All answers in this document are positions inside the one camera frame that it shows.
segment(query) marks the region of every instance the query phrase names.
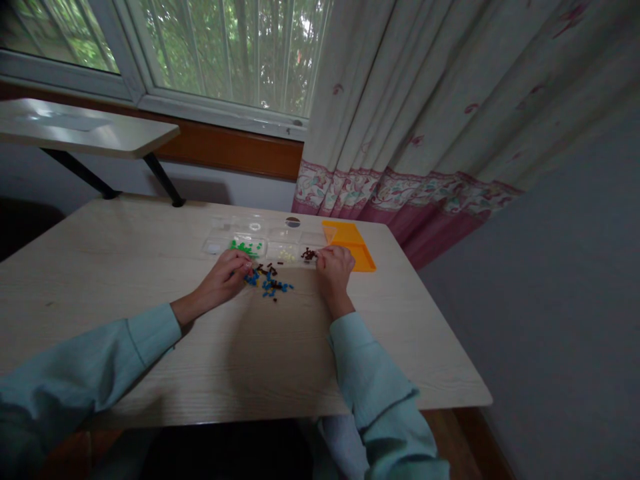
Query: black desk leg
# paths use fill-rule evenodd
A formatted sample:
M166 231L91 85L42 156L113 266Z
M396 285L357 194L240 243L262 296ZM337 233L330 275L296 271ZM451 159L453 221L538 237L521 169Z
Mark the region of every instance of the black desk leg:
M147 162L147 165L149 166L149 168L151 169L155 177L158 179L158 182L160 182L160 184L163 186L165 191L171 197L171 200L173 200L172 205L174 207L182 207L185 204L186 200L184 200L184 198L180 198L180 195L178 194L178 190L176 190L173 184L171 183L171 180L167 176L164 168L162 168L162 165L160 165L160 162L158 162L158 159L155 157L155 154L151 152L146 154L143 158L145 162Z
M102 193L102 198L105 200L111 200L116 198L122 192L112 189L106 183L104 183L94 172L86 168L82 163L78 162L69 152L65 152L62 150L52 150L52 149L40 149L45 152L48 156L52 157L62 166L66 167L68 170L71 170L78 177L82 178L85 182L90 184L93 188L98 190L98 192Z

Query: plastic bead organizer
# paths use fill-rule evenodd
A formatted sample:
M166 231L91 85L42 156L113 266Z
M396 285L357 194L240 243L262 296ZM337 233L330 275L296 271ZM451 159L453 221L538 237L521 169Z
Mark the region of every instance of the plastic bead organizer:
M307 251L317 251L330 245L337 229L326 225L288 227L284 220L261 215L214 218L213 228L202 251L219 255L226 249L246 252L252 259L285 263L311 263Z

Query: orange plastic board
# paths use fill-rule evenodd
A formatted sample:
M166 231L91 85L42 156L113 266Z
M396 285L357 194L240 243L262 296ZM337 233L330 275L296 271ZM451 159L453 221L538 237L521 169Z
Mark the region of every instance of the orange plastic board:
M373 272L376 271L375 262L371 258L367 244L354 223L324 221L324 226L334 227L337 232L331 242L332 245L340 245L351 251L355 259L353 271Z

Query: wooden table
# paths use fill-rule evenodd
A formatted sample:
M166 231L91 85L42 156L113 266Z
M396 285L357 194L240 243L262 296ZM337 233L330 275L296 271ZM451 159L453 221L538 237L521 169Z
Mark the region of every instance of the wooden table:
M290 213L122 194L96 199L0 264L0 373L74 335L192 290L215 263L212 217ZM303 225L322 217L295 215ZM356 222L377 264L349 294L371 332L421 390L420 409L488 405L489 394L386 225ZM200 318L175 350L92 428L347 413L315 271L281 268L279 301L246 287Z
M35 145L102 193L105 200L121 192L112 189L69 152L144 159L173 200L180 198L153 150L180 134L170 123L70 107L36 99L0 102L0 141Z

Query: window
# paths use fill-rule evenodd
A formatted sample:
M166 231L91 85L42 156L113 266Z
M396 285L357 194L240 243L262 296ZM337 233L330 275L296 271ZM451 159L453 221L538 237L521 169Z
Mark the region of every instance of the window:
M304 139L332 0L12 0L0 75Z
M6 49L118 73L87 0L16 0L7 13L2 25Z

